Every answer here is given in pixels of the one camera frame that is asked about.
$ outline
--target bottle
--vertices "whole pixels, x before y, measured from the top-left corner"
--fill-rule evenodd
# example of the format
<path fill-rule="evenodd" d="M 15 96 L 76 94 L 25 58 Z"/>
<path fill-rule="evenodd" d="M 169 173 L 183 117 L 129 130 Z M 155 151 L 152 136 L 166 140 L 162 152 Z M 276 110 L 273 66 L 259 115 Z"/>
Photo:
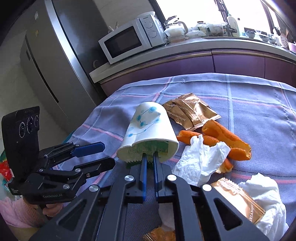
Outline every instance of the bottle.
<path fill-rule="evenodd" d="M 233 37 L 239 37 L 240 36 L 239 27 L 238 27 L 238 24 L 237 24 L 237 21 L 235 20 L 235 18 L 232 17 L 231 14 L 228 14 L 227 20 L 228 20 L 230 27 L 237 30 L 237 33 L 232 33 Z"/>

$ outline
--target floor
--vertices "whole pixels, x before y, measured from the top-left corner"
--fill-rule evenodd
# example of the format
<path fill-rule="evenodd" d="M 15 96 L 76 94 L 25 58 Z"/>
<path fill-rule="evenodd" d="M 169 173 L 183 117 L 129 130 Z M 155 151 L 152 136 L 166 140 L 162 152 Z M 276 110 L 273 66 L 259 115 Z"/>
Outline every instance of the floor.
<path fill-rule="evenodd" d="M 0 46 L 0 120 L 13 111 L 40 106 L 40 130 L 38 132 L 40 149 L 60 144 L 67 133 L 54 121 L 40 103 L 20 65 L 20 49 L 26 29 L 36 12 L 36 2 L 27 9 L 14 23 Z M 0 154 L 4 150 L 0 130 Z M 0 185 L 0 199 L 6 193 Z"/>

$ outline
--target cabinet door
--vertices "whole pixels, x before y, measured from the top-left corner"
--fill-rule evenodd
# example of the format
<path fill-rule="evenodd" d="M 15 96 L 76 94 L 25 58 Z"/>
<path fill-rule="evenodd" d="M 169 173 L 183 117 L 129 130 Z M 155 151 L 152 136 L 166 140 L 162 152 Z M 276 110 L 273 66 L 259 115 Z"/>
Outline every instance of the cabinet door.
<path fill-rule="evenodd" d="M 265 58 L 265 78 L 292 85 L 293 64 L 283 60 Z"/>
<path fill-rule="evenodd" d="M 183 74 L 214 73 L 212 56 L 175 60 L 120 76 L 103 83 L 101 86 L 107 96 L 112 95 L 120 87 L 140 80 L 151 80 Z"/>
<path fill-rule="evenodd" d="M 296 64 L 293 65 L 292 86 L 296 88 Z"/>
<path fill-rule="evenodd" d="M 216 73 L 264 78 L 264 58 L 247 55 L 213 55 Z"/>

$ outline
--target tablecloth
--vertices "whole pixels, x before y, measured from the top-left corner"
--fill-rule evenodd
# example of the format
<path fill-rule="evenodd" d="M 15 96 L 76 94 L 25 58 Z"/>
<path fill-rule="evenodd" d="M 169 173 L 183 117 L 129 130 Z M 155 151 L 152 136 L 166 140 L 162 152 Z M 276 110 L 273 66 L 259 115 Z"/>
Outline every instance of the tablecloth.
<path fill-rule="evenodd" d="M 230 74 L 191 74 L 139 81 L 124 85 L 97 106 L 72 135 L 75 144 L 102 141 L 103 153 L 73 158 L 57 166 L 71 170 L 74 165 L 111 156 L 116 160 L 112 171 L 87 180 L 78 194 L 89 185 L 111 185 L 124 163 L 116 157 L 136 107 L 146 101 L 160 104 L 193 92 L 222 116 L 219 123 L 252 147 L 250 161 L 236 161 L 226 177 L 239 183 L 260 172 L 276 180 L 287 209 L 290 225 L 296 215 L 296 89 L 280 82 Z M 170 119 L 175 133 L 183 129 Z M 173 167 L 185 145 L 180 143 L 176 155 L 166 161 Z M 221 175 L 213 174 L 211 181 Z M 125 240 L 141 240 L 161 220 L 155 202 L 153 174 L 148 171 L 147 198 L 144 204 L 129 204 Z"/>

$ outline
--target wall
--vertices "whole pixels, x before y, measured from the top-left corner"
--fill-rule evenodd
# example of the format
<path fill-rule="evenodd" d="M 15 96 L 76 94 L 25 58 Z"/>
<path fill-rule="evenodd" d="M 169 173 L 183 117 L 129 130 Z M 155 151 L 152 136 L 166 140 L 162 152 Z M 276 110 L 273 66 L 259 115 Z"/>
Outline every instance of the wall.
<path fill-rule="evenodd" d="M 107 26 L 121 26 L 139 14 L 153 11 L 148 0 L 94 0 Z"/>

